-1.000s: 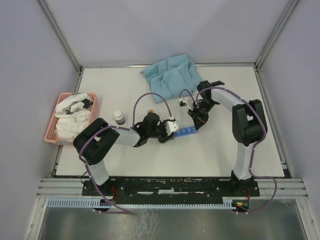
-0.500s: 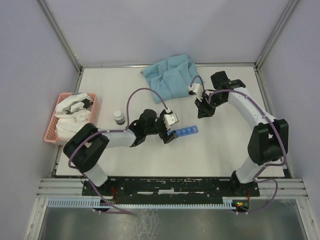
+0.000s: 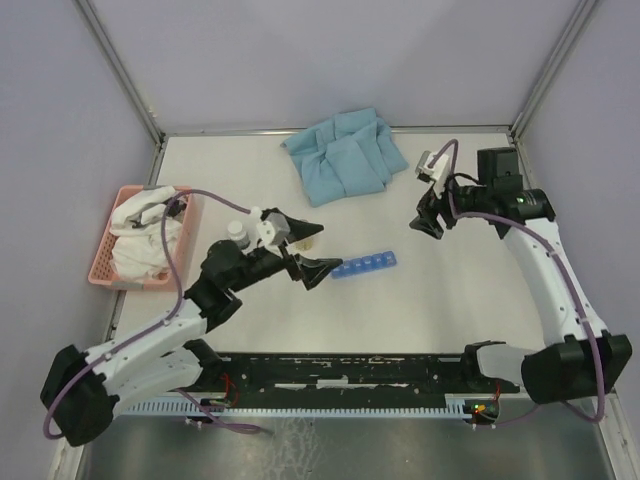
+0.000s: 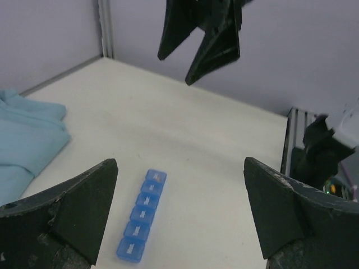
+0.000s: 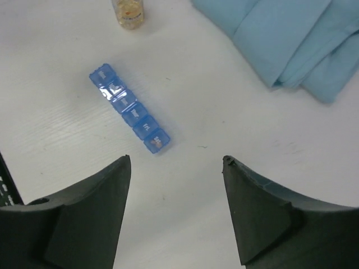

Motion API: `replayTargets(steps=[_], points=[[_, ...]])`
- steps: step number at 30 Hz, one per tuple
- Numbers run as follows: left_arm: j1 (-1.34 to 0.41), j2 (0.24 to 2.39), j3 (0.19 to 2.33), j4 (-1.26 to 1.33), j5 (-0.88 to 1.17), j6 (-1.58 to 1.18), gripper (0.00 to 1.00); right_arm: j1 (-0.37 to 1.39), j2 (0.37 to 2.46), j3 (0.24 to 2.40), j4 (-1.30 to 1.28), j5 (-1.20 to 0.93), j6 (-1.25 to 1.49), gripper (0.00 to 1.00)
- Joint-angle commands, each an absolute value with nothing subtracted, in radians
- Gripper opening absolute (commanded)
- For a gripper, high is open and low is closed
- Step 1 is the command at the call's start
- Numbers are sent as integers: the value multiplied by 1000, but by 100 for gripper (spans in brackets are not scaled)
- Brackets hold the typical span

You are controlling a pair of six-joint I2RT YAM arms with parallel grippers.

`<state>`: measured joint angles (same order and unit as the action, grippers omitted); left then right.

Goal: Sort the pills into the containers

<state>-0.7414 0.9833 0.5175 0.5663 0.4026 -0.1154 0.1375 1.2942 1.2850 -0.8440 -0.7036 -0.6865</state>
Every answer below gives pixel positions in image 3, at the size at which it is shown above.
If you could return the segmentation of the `white cap dark pill bottle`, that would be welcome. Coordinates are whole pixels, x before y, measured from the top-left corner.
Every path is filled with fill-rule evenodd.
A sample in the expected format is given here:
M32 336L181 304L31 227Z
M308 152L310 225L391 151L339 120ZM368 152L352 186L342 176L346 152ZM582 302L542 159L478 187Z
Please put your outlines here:
M251 240L243 223L239 220L231 221L227 226L228 238L233 241L241 250L247 249Z

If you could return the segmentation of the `blue weekly pill organizer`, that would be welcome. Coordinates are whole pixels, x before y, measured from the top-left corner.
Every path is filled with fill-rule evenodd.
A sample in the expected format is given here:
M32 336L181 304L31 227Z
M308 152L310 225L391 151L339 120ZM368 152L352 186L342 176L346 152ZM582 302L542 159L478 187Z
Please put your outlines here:
M345 259L341 265L331 271L330 276L333 279L343 279L389 269L396 265L397 259L394 252L384 251L362 257Z

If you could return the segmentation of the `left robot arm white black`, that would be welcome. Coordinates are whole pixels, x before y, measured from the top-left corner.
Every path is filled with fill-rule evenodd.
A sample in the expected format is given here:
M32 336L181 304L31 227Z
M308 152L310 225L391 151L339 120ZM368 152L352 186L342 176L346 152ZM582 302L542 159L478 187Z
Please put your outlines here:
M82 446L139 402L194 385L212 389L221 366L202 338L240 309L237 292L281 271L311 290L343 262L289 252L290 244L322 232L320 224L269 209L256 229L260 242L249 252L229 239L213 243L198 279L178 293L176 306L164 316L84 351L74 345L61 349L40 393L47 409L44 436Z

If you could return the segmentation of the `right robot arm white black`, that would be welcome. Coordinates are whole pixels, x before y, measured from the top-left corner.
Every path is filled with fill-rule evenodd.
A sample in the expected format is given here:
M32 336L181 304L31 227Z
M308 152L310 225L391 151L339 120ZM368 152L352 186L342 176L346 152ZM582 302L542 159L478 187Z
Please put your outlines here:
M528 189L511 147L477 153L477 175L459 181L457 147L450 140L421 156L416 175L428 190L413 230L435 239L463 219L485 220L515 258L541 320L539 351L505 342L466 346L458 368L467 389L481 391L494 379L520 385L538 405L586 397L603 400L632 355L624 334L613 335L588 301L566 257L555 211L546 193Z

